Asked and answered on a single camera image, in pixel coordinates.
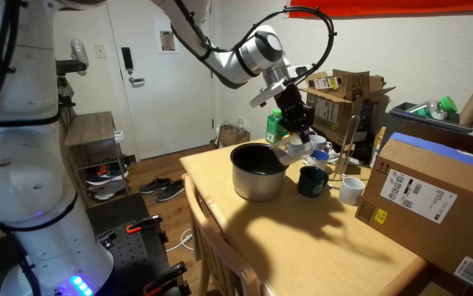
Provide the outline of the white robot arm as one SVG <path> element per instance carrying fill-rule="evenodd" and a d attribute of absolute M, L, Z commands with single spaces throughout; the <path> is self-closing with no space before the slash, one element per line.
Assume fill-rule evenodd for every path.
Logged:
<path fill-rule="evenodd" d="M 114 256 L 94 233 L 66 170 L 59 136 L 55 4 L 81 8 L 102 0 L 0 0 L 0 228 L 17 244 L 18 264 L 0 296 L 94 296 L 114 271 Z M 261 75 L 253 101 L 275 98 L 283 124 L 309 128 L 298 83 L 311 73 L 284 57 L 275 29 L 260 21 L 230 49 L 201 31 L 209 0 L 151 0 L 178 39 L 229 87 Z"/>

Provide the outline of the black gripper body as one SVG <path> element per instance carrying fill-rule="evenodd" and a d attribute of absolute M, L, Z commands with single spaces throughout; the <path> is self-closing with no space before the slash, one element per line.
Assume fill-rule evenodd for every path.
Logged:
<path fill-rule="evenodd" d="M 283 111 L 281 124 L 288 128 L 299 128 L 299 131 L 307 129 L 314 119 L 314 108 L 303 101 L 291 106 L 280 106 Z"/>

